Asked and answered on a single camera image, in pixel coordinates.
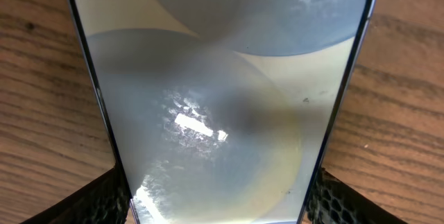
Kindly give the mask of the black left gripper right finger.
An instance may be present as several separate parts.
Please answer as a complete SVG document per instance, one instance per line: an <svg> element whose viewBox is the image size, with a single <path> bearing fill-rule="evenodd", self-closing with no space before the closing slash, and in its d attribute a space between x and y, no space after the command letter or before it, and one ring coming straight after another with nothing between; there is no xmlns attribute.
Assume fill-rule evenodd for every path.
<svg viewBox="0 0 444 224"><path fill-rule="evenodd" d="M325 169L316 175L305 211L315 224L407 224Z"/></svg>

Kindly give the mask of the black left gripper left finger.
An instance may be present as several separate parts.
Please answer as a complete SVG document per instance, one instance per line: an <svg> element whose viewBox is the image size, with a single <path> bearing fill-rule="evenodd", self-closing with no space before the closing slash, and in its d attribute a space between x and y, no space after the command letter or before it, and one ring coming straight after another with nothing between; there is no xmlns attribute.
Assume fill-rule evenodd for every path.
<svg viewBox="0 0 444 224"><path fill-rule="evenodd" d="M130 194L123 173L113 167L22 224L124 224L129 209Z"/></svg>

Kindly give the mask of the blue screen smartphone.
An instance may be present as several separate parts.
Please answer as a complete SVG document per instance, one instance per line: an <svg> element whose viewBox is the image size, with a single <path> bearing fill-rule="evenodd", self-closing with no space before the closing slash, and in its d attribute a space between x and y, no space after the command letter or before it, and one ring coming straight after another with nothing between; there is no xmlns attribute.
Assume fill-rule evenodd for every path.
<svg viewBox="0 0 444 224"><path fill-rule="evenodd" d="M69 0L137 223L300 223L375 0Z"/></svg>

